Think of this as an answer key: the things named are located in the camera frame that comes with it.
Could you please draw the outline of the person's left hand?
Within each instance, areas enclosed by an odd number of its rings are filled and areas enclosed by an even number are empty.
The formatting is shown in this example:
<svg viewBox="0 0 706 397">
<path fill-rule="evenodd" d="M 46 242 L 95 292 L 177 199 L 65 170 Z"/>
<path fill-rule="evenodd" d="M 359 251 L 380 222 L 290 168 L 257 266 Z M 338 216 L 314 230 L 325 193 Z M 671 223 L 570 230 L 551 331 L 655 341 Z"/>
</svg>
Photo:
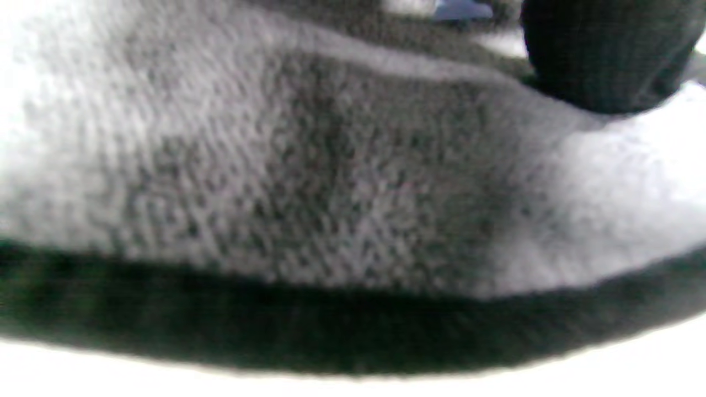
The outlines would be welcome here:
<svg viewBox="0 0 706 397">
<path fill-rule="evenodd" d="M 673 96 L 704 31 L 703 1 L 524 1 L 520 24 L 537 88 L 605 115 Z"/>
</svg>

